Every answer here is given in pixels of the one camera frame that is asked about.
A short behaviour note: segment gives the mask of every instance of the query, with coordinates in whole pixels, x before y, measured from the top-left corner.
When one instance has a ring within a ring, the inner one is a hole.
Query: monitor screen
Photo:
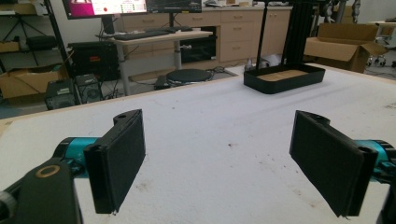
[[[201,13],[202,0],[146,0],[151,13]]]
[[[146,0],[63,0],[67,19],[146,13]]]

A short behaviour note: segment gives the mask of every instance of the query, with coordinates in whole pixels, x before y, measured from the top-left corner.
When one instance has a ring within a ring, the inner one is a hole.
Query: black bag
[[[31,50],[52,49],[58,45],[55,36],[52,35],[28,37],[26,44]]]

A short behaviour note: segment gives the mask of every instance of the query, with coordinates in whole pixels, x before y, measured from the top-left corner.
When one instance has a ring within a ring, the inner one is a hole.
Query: white table
[[[238,76],[3,119],[0,189],[64,138],[102,136],[114,116],[142,108],[147,156],[120,212],[95,214],[89,180],[75,181],[85,223],[373,224],[389,186],[371,183],[359,217],[336,217],[290,157],[294,114],[317,113],[353,139],[396,146],[395,96],[394,81],[328,69],[319,84],[275,95]]]
[[[154,37],[120,41],[112,40],[117,45],[117,52],[120,61],[120,75],[123,83],[125,95],[131,95],[129,76],[158,71],[174,66],[176,69],[181,69],[181,52],[180,40],[194,39],[201,37],[208,37],[212,32],[206,31],[189,31],[177,32],[170,35],[159,35]],[[149,58],[127,60],[124,56],[123,47],[125,46],[141,46],[147,44],[161,43],[172,41],[175,44],[175,52],[172,54],[156,55]]]

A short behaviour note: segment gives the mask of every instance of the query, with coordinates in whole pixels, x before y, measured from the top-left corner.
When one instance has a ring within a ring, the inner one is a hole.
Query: wooden tray bottom
[[[306,75],[306,74],[307,74],[306,72],[291,69],[291,70],[273,73],[273,74],[269,74],[269,75],[261,75],[261,76],[258,76],[258,78],[265,80],[265,81],[279,81],[282,79],[298,77],[298,76],[302,76],[302,75]]]

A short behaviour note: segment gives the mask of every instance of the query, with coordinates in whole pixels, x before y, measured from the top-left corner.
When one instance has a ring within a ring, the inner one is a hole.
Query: black tray
[[[325,71],[302,63],[284,64],[246,71],[244,84],[256,91],[274,94],[319,83],[323,80]]]

